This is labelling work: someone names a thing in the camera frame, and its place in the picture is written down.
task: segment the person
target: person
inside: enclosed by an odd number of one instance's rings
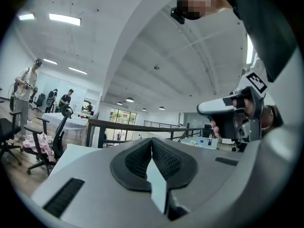
[[[15,78],[18,84],[17,90],[15,92],[16,102],[15,111],[21,111],[21,114],[16,116],[16,123],[21,127],[21,136],[16,135],[15,141],[25,140],[26,130],[24,125],[28,123],[29,114],[29,98],[31,90],[36,87],[37,73],[36,70],[40,68],[42,61],[40,58],[36,59],[32,67],[25,68],[19,76]]]
[[[51,112],[52,106],[54,105],[54,102],[56,101],[57,92],[58,92],[58,90],[54,89],[48,93],[47,97],[52,99],[52,103],[49,107],[46,107],[45,113]]]
[[[89,102],[89,105],[86,107],[86,109],[87,109],[88,112],[92,111],[93,107],[91,105],[91,102]]]
[[[63,107],[64,105],[70,104],[70,102],[71,102],[71,95],[72,95],[73,92],[74,92],[74,90],[70,89],[66,95],[63,95],[63,96],[60,98],[58,107],[57,107],[56,110],[55,110],[56,113],[57,113],[57,112],[61,112],[61,109],[62,109],[62,107]]]
[[[243,21],[245,29],[260,59],[264,62],[267,79],[274,82],[283,70],[297,43],[293,32],[278,10],[278,0],[177,0],[177,11],[186,19],[196,20],[223,9],[233,9]],[[254,105],[245,100],[246,114],[252,116]],[[275,105],[267,105],[260,118],[263,134],[283,124]],[[220,137],[216,122],[211,125],[216,137]]]

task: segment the black rubber strip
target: black rubber strip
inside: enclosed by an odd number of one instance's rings
[[[66,210],[70,202],[79,192],[84,180],[71,178],[43,207],[44,210],[59,218]]]
[[[167,182],[167,190],[186,187],[198,171],[196,160],[185,152],[152,138],[152,157]]]
[[[227,165],[233,165],[233,166],[237,166],[237,164],[238,164],[237,160],[228,159],[228,158],[225,158],[225,157],[217,157],[217,158],[215,158],[215,161],[216,162],[221,162],[221,163],[224,163],[224,164],[227,164]]]
[[[112,159],[112,175],[128,190],[151,192],[151,184],[146,180],[151,158],[151,139],[145,139]]]

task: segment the railing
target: railing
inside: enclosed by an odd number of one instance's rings
[[[196,134],[201,135],[203,128],[159,128],[159,127],[146,127],[146,126],[137,126],[137,125],[128,125],[128,124],[121,124],[121,123],[112,123],[107,121],[101,121],[93,118],[89,118],[88,120],[89,126],[87,130],[86,136],[86,146],[92,146],[92,136],[95,127],[99,127],[99,136],[98,136],[98,148],[103,148],[104,143],[124,143],[127,141],[115,141],[115,140],[105,140],[105,130],[106,129],[118,129],[118,130],[127,130],[127,131],[135,131],[135,132],[170,132],[170,140],[194,136]],[[182,136],[174,137],[175,132],[185,132]]]
[[[158,127],[158,128],[179,128],[178,125],[173,124],[165,124],[165,123],[156,123],[156,122],[150,122],[150,121],[144,121],[143,125],[145,127]]]

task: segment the white ceiling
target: white ceiling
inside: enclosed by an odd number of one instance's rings
[[[16,21],[16,25],[35,56],[58,62],[58,66],[44,63],[45,67],[86,77],[101,87],[91,90],[101,91],[109,54],[128,20],[128,3],[130,0],[30,0],[21,12],[33,12],[36,19]],[[169,14],[175,3],[171,1],[152,18],[129,47],[105,102],[116,104],[131,96],[136,110],[154,111],[163,105],[167,110],[186,111],[196,102],[226,95],[237,86],[247,56],[242,22],[225,10],[180,25]],[[50,21],[49,13],[81,18],[82,25]],[[79,67],[88,75],[78,75],[68,66]]]

